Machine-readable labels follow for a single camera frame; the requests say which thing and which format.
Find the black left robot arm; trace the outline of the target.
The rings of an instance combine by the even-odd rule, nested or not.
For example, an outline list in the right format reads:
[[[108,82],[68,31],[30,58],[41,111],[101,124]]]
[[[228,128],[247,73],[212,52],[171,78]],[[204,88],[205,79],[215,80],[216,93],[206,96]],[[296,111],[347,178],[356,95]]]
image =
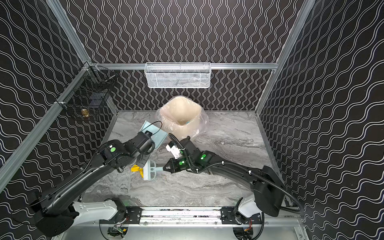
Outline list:
[[[75,201],[86,189],[104,176],[133,165],[144,166],[155,149],[149,131],[122,143],[111,140],[103,144],[91,160],[70,177],[42,193],[31,194],[29,207],[33,210],[33,225],[47,237],[65,232],[81,218]]]

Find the light teal plastic dustpan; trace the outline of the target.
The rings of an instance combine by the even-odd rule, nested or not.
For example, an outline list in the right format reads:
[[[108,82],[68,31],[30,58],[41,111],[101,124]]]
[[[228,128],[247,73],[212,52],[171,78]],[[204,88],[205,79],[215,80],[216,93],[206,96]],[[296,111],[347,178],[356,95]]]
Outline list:
[[[160,124],[158,121],[156,123],[145,121],[140,129],[140,131],[143,133],[150,132],[152,134],[151,139],[155,143],[155,150],[158,149],[168,137],[168,133],[163,131],[161,129],[162,127],[158,127],[157,123]]]

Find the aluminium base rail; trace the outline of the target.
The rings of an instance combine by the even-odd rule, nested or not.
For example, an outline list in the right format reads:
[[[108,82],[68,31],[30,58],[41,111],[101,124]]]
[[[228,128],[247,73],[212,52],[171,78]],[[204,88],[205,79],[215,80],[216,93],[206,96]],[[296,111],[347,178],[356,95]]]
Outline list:
[[[260,225],[262,211],[245,207],[117,207],[112,201],[75,203],[72,227],[82,224],[107,224],[138,227],[246,227]]]

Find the aluminium right frame post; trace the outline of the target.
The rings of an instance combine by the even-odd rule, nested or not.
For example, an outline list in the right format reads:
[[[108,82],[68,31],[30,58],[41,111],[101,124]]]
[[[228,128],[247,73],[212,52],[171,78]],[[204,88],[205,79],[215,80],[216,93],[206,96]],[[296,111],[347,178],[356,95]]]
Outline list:
[[[307,17],[311,13],[316,1],[315,0],[307,0],[303,2],[303,5],[298,12],[296,20],[293,24],[293,27],[288,35],[288,38],[283,46],[282,52],[277,61],[277,69],[273,70],[269,80],[267,81],[266,87],[260,97],[258,105],[256,107],[256,115],[260,115],[265,106],[269,95],[271,94],[275,83],[277,82],[278,76],[283,70],[285,63],[287,62],[290,52],[293,49],[300,32],[302,31],[304,24],[306,22]]]

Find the aluminium frame bar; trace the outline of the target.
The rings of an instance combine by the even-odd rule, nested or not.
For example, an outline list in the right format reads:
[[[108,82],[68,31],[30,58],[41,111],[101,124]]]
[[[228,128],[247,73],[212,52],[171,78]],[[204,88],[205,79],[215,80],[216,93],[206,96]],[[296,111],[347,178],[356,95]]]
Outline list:
[[[45,115],[39,120],[36,126],[3,164],[1,167],[1,191],[3,191],[8,185],[32,150],[52,125],[54,120],[58,117],[60,112],[63,110],[62,105],[68,101],[72,92],[77,88],[78,84],[83,81],[84,76],[89,72],[89,69],[90,65],[85,63],[79,70],[78,74],[73,78],[72,82],[60,94]]]
[[[146,67],[159,67],[171,69],[175,67],[211,67],[211,70],[276,70],[277,63],[145,63],[145,64],[91,64],[110,70],[138,70],[143,71]]]

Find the aluminium left frame bar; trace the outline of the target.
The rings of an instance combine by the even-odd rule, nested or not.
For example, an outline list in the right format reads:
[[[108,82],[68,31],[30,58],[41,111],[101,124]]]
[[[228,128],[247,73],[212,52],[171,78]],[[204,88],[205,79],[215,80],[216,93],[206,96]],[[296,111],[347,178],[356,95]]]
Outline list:
[[[84,76],[89,72],[89,69],[90,65],[85,63],[79,70],[78,74],[73,78],[72,82],[60,94],[45,115],[39,120],[36,126],[3,164],[1,167],[1,191],[3,191],[8,185],[32,150],[52,125],[54,120],[58,117],[60,112],[63,110],[62,105],[68,101],[72,92],[77,88],[78,84],[83,81]]]

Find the aluminium corner frame post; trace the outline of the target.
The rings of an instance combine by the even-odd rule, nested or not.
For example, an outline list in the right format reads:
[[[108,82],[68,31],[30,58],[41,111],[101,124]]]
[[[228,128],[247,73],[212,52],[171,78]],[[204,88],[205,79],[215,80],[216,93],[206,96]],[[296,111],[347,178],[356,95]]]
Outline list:
[[[65,9],[58,0],[47,0],[48,6],[50,7],[52,13],[55,15],[59,25],[67,35],[67,38],[70,44],[73,46],[76,51],[77,56],[83,63],[90,63],[91,58],[86,52],[84,45],[82,44],[78,34],[76,33],[75,28],[73,27],[70,19],[67,16]]]

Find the aluminium rear frame bar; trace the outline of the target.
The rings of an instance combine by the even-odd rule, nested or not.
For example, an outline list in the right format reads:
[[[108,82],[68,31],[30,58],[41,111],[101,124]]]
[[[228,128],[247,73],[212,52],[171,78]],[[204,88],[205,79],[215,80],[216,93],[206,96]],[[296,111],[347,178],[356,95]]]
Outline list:
[[[276,70],[277,63],[145,63],[145,64],[91,64],[110,70],[138,70],[143,71],[146,67],[159,67],[171,69],[175,67],[211,67],[211,70]]]

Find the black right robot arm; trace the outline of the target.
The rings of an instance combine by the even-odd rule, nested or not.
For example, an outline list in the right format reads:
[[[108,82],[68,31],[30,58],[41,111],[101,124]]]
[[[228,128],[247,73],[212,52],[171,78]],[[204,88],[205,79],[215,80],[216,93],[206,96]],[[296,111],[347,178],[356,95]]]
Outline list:
[[[228,161],[210,151],[201,151],[190,137],[181,141],[170,136],[169,151],[173,157],[163,170],[172,174],[187,171],[192,174],[218,175],[230,179],[252,192],[251,199],[261,212],[276,217],[284,199],[284,185],[275,171],[268,166],[262,169],[246,167]]]

